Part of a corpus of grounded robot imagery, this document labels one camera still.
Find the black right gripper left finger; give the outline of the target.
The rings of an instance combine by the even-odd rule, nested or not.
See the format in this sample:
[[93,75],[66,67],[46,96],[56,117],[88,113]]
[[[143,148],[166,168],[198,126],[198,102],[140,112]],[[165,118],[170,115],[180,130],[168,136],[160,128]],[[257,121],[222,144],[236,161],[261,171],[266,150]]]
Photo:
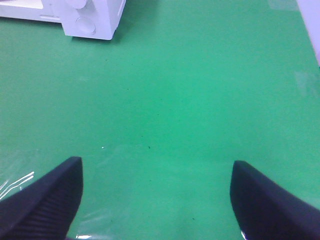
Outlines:
[[83,195],[83,161],[72,156],[0,202],[2,240],[67,240]]

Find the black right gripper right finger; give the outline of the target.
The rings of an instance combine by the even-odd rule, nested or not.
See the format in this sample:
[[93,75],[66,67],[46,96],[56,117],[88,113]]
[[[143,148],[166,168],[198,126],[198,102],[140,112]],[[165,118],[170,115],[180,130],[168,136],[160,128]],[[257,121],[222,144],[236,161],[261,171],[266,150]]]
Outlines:
[[246,161],[233,163],[230,202],[245,240],[318,240],[320,211]]

